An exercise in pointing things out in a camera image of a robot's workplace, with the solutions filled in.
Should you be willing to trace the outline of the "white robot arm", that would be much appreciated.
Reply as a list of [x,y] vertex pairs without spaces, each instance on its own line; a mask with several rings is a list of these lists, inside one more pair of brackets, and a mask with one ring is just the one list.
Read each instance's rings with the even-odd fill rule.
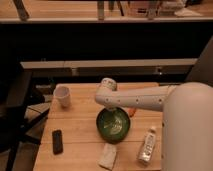
[[108,109],[162,113],[162,171],[213,171],[213,87],[199,82],[119,90],[104,78],[95,101]]

